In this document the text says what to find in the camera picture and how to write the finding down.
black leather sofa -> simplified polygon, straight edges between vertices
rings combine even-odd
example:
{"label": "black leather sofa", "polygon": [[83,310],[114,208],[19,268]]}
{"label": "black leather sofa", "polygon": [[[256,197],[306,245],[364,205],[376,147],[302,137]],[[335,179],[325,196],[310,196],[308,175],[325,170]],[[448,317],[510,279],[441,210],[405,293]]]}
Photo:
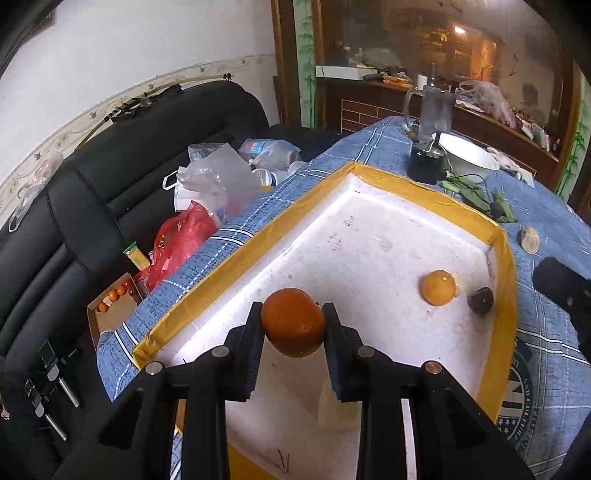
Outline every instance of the black leather sofa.
{"label": "black leather sofa", "polygon": [[[158,228],[174,215],[173,190],[161,183],[189,163],[187,146],[228,142],[238,148],[246,138],[288,140],[311,160],[339,137],[269,129],[260,103],[236,83],[172,89],[66,158],[20,227],[0,230],[0,391],[12,413],[0,421],[1,477],[10,478],[2,468],[8,472],[11,465],[17,478],[47,478],[108,407],[86,305],[120,275],[136,271],[124,248],[137,241],[150,251]],[[38,351],[46,339],[59,357],[74,347],[80,351],[66,375],[82,406],[74,409],[57,391],[48,407],[67,430],[66,442],[34,417],[22,393],[26,377],[42,377]]]}

tablecloth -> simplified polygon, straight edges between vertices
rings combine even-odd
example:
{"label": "tablecloth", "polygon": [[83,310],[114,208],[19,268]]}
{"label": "tablecloth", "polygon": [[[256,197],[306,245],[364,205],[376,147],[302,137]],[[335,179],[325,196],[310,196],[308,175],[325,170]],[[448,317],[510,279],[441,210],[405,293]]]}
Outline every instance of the tablecloth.
{"label": "tablecloth", "polygon": [[[401,121],[390,117],[340,140],[221,228],[117,331],[103,333],[97,361],[111,400],[138,373],[131,357],[138,340],[212,269],[302,194],[349,161],[405,175],[411,141],[402,132]],[[590,278],[591,229],[539,183],[533,189],[498,171],[487,178],[486,188],[491,192],[500,189],[519,220],[518,224],[502,225],[515,258],[519,322],[497,426],[536,478],[547,479],[561,465],[591,410],[591,368],[577,348],[577,334],[568,315],[533,289],[531,277],[543,257],[554,256]],[[540,234],[537,254],[527,254],[519,246],[517,235],[522,225],[531,225]],[[181,434],[177,434],[171,479],[180,477],[180,446]]]}

red plastic bag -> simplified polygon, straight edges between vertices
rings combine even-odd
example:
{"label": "red plastic bag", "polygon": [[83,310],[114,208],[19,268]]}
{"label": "red plastic bag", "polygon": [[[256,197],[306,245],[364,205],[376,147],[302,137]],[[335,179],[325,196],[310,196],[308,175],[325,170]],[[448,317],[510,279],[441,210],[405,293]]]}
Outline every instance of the red plastic bag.
{"label": "red plastic bag", "polygon": [[154,259],[146,282],[148,291],[172,275],[218,228],[217,222],[197,202],[191,202],[187,210],[166,220],[154,241]]}

pitcher handle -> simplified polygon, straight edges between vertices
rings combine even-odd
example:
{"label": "pitcher handle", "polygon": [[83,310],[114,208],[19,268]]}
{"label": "pitcher handle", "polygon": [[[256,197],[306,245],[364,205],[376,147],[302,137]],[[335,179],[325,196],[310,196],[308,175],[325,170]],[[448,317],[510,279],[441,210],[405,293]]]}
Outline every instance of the pitcher handle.
{"label": "pitcher handle", "polygon": [[418,90],[416,87],[413,87],[407,92],[406,97],[404,97],[404,121],[406,122],[409,130],[412,127],[412,122],[410,121],[410,116],[408,115],[408,106],[410,105],[410,99],[415,94],[421,95],[421,90]]}

glass pitcher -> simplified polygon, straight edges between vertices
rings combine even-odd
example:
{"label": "glass pitcher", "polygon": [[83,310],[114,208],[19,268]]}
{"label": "glass pitcher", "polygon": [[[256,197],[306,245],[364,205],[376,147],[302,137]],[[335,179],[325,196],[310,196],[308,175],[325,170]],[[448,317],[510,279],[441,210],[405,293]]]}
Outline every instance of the glass pitcher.
{"label": "glass pitcher", "polygon": [[417,139],[419,142],[429,143],[434,133],[450,132],[456,94],[429,85],[425,85],[422,90],[417,90],[416,87],[409,90],[404,98],[404,121],[408,128],[411,128],[412,123],[408,116],[408,106],[410,99],[415,94],[423,97],[421,118],[418,122]]}

